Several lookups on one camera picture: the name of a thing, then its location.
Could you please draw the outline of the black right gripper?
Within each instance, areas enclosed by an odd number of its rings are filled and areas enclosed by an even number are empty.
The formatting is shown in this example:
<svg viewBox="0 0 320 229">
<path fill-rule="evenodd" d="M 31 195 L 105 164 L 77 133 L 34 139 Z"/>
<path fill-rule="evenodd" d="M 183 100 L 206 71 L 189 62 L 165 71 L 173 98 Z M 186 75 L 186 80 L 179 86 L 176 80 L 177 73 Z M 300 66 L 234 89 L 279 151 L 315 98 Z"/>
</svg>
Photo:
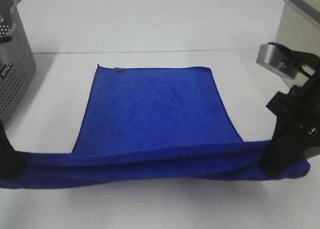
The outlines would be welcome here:
<svg viewBox="0 0 320 229">
<path fill-rule="evenodd" d="M 320 74 L 287 94 L 277 92 L 266 106 L 275 116 L 274 133 L 260 161 L 268 177 L 276 177 L 302 158 L 320 154 Z"/>
</svg>

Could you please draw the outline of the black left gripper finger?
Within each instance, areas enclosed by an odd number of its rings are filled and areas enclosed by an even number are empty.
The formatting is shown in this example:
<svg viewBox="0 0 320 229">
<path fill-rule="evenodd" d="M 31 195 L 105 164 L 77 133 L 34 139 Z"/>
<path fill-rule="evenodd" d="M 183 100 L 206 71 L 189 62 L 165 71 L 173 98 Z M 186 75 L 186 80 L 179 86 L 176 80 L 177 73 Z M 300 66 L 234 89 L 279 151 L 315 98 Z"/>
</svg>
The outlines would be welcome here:
<svg viewBox="0 0 320 229">
<path fill-rule="evenodd" d="M 0 178 L 16 181 L 26 171 L 28 165 L 11 145 L 2 120 L 0 121 Z"/>
</svg>

